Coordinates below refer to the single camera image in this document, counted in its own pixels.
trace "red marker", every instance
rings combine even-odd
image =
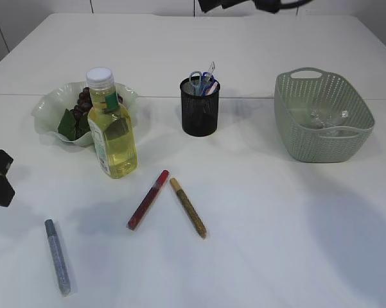
[[[144,197],[142,202],[140,203],[137,210],[134,212],[133,216],[130,218],[130,220],[127,223],[127,228],[130,230],[134,230],[137,228],[138,224],[146,214],[147,210],[150,208],[151,204],[154,201],[154,198],[159,193],[161,187],[164,185],[168,178],[168,171],[164,170],[157,181],[155,181],[153,187],[150,189],[148,194]]]

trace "bottle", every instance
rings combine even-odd
[[[88,120],[97,158],[111,178],[121,178],[137,167],[131,118],[118,102],[113,73],[96,67],[87,73],[93,107]]]

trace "oil bottle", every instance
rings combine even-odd
[[[87,73],[93,107],[88,116],[97,158],[111,178],[121,178],[137,167],[131,118],[119,103],[113,73],[96,67]]]

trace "pen holder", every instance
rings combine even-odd
[[[198,76],[194,76],[191,81],[198,83],[198,79]],[[205,137],[214,133],[218,122],[220,83],[212,94],[196,96],[189,78],[186,78],[181,82],[180,90],[182,129],[195,137]]]

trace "marker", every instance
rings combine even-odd
[[[54,227],[54,223],[51,219],[46,220],[44,225],[46,226],[47,240],[49,241],[50,245],[54,269],[56,270],[58,288],[60,289],[60,292],[63,296],[67,296],[70,294],[71,286],[56,228]]]
[[[150,208],[151,204],[154,201],[154,198],[157,196],[159,193],[161,187],[164,185],[168,178],[169,172],[167,170],[164,170],[159,178],[155,181],[153,187],[150,189],[150,191],[147,193],[147,195],[144,197],[142,202],[140,203],[139,207],[137,210],[134,212],[133,216],[130,218],[130,220],[127,223],[127,227],[130,230],[135,230],[146,214],[147,210]]]
[[[170,180],[170,184],[173,187],[175,194],[177,197],[179,197],[179,200],[181,202],[181,205],[184,207],[184,210],[186,210],[186,213],[188,217],[190,218],[191,222],[193,223],[195,230],[201,236],[203,239],[207,236],[207,230],[204,226],[203,222],[201,221],[200,217],[198,216],[197,212],[195,211],[193,205],[188,200],[186,193],[182,190],[180,184],[175,178],[172,178]]]
[[[210,89],[207,90],[206,95],[211,95],[217,89],[218,82],[214,82]]]

